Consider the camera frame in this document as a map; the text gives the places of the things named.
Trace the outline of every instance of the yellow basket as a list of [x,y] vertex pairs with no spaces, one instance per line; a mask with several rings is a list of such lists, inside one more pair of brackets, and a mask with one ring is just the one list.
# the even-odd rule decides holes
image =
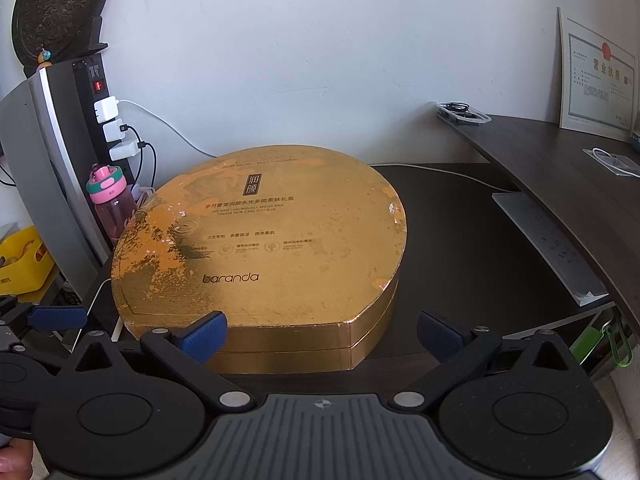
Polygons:
[[[31,241],[33,243],[25,251],[24,247]],[[45,253],[42,254],[40,251],[37,254],[41,247]],[[18,261],[0,269],[0,296],[38,290],[54,265],[53,258],[44,247],[42,238],[34,226],[27,227],[2,242],[0,257],[2,256],[7,261],[11,258],[18,258]]]

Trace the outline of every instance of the gold gift box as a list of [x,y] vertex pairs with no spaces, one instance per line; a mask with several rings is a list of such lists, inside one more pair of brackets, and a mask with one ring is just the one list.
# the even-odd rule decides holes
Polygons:
[[344,370],[379,341],[406,242],[393,187],[312,146],[229,153],[158,190],[114,252],[128,329],[228,319],[226,373]]

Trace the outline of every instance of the white cable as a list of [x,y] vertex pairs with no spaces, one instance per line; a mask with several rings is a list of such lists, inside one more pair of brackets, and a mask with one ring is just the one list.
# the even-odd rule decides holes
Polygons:
[[129,103],[131,105],[137,106],[138,108],[140,108],[141,110],[144,110],[146,113],[148,113],[149,115],[155,117],[156,119],[158,119],[159,121],[161,121],[162,123],[166,124],[169,128],[171,128],[175,133],[178,134],[178,136],[184,141],[186,142],[188,145],[190,145],[194,150],[196,150],[197,152],[202,153],[203,155],[207,155],[210,156],[212,158],[218,158],[217,155],[211,155],[210,153],[205,152],[204,150],[201,150],[199,147],[195,146],[189,139],[187,139],[187,137],[185,137],[183,134],[181,134],[178,130],[176,130],[173,126],[171,126],[167,121],[165,121],[162,117],[156,115],[155,113],[153,113],[151,110],[147,110],[145,107],[143,107],[143,105],[139,105],[138,103],[135,103],[133,101],[129,101],[128,99],[119,99],[118,100],[119,103]]
[[437,171],[438,173],[447,173],[450,175],[456,175],[456,176],[462,176],[464,178],[468,178],[469,180],[473,180],[478,184],[483,184],[484,186],[490,187],[491,189],[495,189],[496,191],[500,191],[503,193],[513,193],[513,190],[511,189],[503,189],[501,187],[494,186],[493,184],[488,184],[487,182],[484,182],[482,180],[478,180],[477,178],[472,177],[470,175],[465,175],[464,173],[456,173],[455,171],[441,170],[440,168],[429,168],[428,166],[418,166],[417,164],[402,164],[400,162],[390,162],[388,164],[372,164],[372,167],[374,168],[377,166],[405,166],[407,168],[417,168],[418,170]]
[[617,158],[616,156],[611,155],[609,152],[605,152],[604,150],[601,150],[600,148],[593,148],[591,151],[593,152],[593,156],[596,158],[596,160],[600,164],[603,164],[604,166],[606,166],[607,168],[611,168],[611,169],[616,170],[616,171],[618,171],[620,173],[624,173],[625,175],[636,176],[636,177],[640,178],[640,174],[633,173],[633,172],[627,171],[627,170],[623,170],[622,168],[614,166],[613,164],[607,162],[603,158],[600,158],[600,156],[598,155],[598,153],[603,153],[605,156],[608,156],[609,158]]
[[[100,291],[102,290],[102,286],[107,283],[110,282],[111,278],[107,278],[106,280],[104,280],[100,286],[98,287],[98,292],[95,293],[94,299],[91,302],[91,305],[89,305],[89,310],[86,311],[86,318],[87,320],[89,319],[89,313],[91,312],[91,309],[94,307],[94,303],[96,298],[100,295]],[[78,331],[78,335],[76,336],[76,340],[74,341],[74,345],[71,347],[71,353],[73,353],[73,351],[76,349],[76,345],[78,344],[78,340],[80,339],[80,334],[82,333],[82,329],[80,329]]]
[[113,329],[113,334],[111,334],[111,340],[114,343],[117,343],[118,339],[120,339],[120,333],[122,332],[123,325],[124,325],[124,322],[122,318],[118,316],[118,321],[116,322],[116,328]]

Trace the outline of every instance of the green strap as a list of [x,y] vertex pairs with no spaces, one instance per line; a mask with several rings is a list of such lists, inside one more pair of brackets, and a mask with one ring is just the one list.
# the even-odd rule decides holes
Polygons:
[[[629,345],[629,341],[626,339],[625,331],[622,327],[622,320],[620,318],[620,311],[617,307],[613,308],[613,320],[610,323],[607,323],[602,327],[602,331],[607,334],[609,338],[609,345],[611,346],[611,355],[613,356],[613,361],[617,366],[621,368],[625,368],[631,364],[631,360],[633,358],[633,354],[631,353],[631,346]],[[618,346],[616,345],[616,331],[620,334],[620,339],[622,340],[622,346],[626,351],[626,361],[620,359],[620,354],[618,353]]]

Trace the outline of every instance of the metal screw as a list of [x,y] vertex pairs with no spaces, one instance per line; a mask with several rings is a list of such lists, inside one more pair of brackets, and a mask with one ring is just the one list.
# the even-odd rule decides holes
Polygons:
[[424,397],[418,392],[400,392],[394,395],[394,402],[403,408],[416,408],[424,402]]
[[226,392],[220,395],[220,404],[228,408],[240,408],[249,403],[251,397],[244,392]]

